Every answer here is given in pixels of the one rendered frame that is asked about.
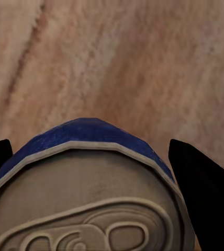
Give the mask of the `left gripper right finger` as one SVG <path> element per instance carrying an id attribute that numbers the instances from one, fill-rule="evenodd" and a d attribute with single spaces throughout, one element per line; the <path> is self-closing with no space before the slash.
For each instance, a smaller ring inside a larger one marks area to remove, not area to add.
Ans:
<path id="1" fill-rule="evenodd" d="M 224 251 L 224 169 L 176 139 L 169 160 L 201 251 Z"/>

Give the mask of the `can of soda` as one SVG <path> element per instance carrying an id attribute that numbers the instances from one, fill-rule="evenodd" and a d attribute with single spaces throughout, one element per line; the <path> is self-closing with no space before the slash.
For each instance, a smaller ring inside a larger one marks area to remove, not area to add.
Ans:
<path id="1" fill-rule="evenodd" d="M 136 136 L 78 118 L 0 168 L 0 251 L 194 251 L 170 169 Z"/>

